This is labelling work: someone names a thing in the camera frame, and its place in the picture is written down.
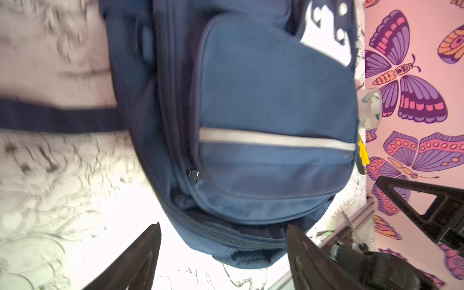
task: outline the blue backpack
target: blue backpack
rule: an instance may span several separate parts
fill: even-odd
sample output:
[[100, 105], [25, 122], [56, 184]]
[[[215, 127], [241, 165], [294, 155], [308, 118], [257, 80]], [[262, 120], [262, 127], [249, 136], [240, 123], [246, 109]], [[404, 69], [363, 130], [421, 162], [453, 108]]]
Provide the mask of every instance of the blue backpack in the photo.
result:
[[[313, 0], [312, 9], [343, 1]], [[0, 125], [82, 133], [128, 128], [173, 226], [239, 268], [285, 254], [348, 182], [357, 154], [353, 3], [335, 18], [348, 67], [300, 43], [307, 0], [100, 0], [116, 110], [2, 101]], [[14, 115], [27, 114], [29, 120]], [[31, 118], [48, 121], [31, 122]]]

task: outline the white stripe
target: white stripe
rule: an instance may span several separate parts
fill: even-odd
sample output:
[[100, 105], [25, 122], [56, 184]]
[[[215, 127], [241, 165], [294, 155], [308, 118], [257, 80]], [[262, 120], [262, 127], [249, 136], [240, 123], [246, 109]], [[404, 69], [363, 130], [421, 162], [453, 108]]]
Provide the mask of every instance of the white stripe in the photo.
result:
[[354, 151], [356, 144], [334, 139], [296, 137], [252, 131], [200, 128], [200, 142], [240, 143], [300, 148], [333, 148]]

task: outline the dark blue strap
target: dark blue strap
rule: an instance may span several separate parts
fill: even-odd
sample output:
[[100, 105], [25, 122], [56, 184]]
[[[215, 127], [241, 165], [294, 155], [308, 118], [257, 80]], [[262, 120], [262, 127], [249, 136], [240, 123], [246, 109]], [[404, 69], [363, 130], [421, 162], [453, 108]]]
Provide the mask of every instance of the dark blue strap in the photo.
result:
[[0, 128], [82, 134], [121, 131], [126, 126], [116, 108], [59, 110], [31, 103], [0, 100]]

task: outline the butterfly wallpaper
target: butterfly wallpaper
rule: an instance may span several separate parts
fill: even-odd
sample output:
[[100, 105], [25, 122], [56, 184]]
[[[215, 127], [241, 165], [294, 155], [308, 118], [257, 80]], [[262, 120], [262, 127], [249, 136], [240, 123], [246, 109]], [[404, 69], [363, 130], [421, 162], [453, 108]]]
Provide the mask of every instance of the butterfly wallpaper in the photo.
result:
[[[379, 126], [365, 133], [376, 248], [404, 254], [437, 287], [464, 289], [464, 260], [427, 239], [375, 186], [388, 176], [464, 188], [464, 2], [364, 0], [364, 7], [365, 84], [379, 89], [383, 109]], [[397, 193], [421, 210], [433, 201]]]

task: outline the black plastic part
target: black plastic part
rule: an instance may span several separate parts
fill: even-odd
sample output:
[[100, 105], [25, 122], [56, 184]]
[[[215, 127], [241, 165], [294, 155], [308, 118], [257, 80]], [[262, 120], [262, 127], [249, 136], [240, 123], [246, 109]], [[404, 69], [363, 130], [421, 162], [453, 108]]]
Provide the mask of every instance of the black plastic part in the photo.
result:
[[[443, 243], [464, 257], [464, 190], [391, 177], [379, 177], [376, 186], [434, 243]], [[415, 211], [395, 191], [400, 187], [436, 195], [425, 214]]]

